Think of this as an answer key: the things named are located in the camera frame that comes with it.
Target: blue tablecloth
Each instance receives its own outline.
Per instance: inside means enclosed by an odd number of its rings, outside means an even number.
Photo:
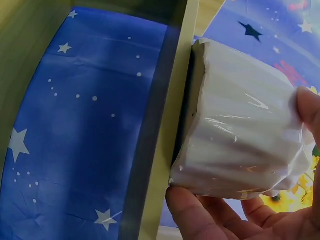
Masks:
[[[118,239],[166,30],[128,15],[72,10],[14,125],[1,186],[1,240]]]

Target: plastic wrap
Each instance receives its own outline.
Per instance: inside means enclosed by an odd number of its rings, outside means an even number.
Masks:
[[[172,167],[172,184],[239,200],[294,187],[310,167],[314,147],[297,114],[296,89],[282,72],[253,57],[208,39],[199,42],[204,55],[195,51],[195,61],[203,61],[205,71],[203,79],[196,71],[192,76],[201,82],[197,111],[187,114],[192,124]]]

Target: blue fabric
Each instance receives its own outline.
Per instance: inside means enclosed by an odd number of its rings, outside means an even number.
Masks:
[[[278,69],[296,87],[320,91],[319,13],[320,1],[227,0],[203,37]],[[239,201],[231,205],[245,219]],[[177,227],[166,204],[161,225]]]
[[[45,52],[14,125],[1,186],[1,240],[118,239],[167,26],[73,11]]]

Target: hand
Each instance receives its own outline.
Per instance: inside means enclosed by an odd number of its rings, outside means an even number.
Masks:
[[[297,107],[320,146],[320,96],[299,87]],[[249,221],[223,199],[197,197],[180,187],[170,187],[166,200],[184,240],[320,240],[320,164],[313,187],[313,206],[294,213],[276,214],[259,197],[242,201]]]

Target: yellow edge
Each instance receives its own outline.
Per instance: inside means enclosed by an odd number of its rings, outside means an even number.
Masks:
[[[199,0],[189,0],[186,6],[157,140],[139,240],[155,240],[157,236],[170,176],[198,7]]]
[[[0,181],[10,135],[25,92],[57,30],[69,0],[0,2]]]

